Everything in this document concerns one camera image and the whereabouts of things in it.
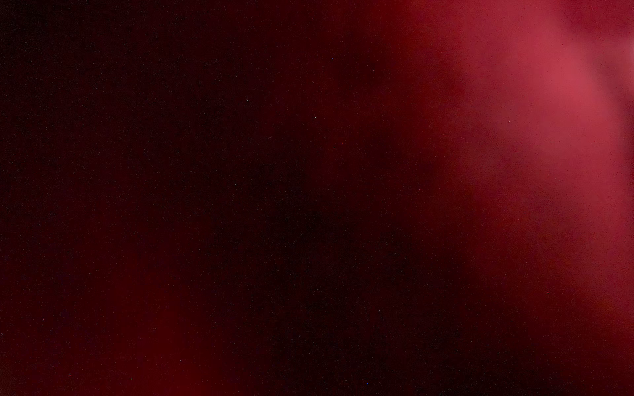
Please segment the bright red cloth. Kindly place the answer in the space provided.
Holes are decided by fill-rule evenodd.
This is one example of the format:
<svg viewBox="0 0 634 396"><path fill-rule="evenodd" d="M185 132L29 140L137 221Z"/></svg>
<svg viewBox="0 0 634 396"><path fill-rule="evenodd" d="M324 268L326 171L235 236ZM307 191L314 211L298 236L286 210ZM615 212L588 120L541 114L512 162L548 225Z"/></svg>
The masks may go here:
<svg viewBox="0 0 634 396"><path fill-rule="evenodd" d="M4 1L4 395L630 395L630 1Z"/></svg>

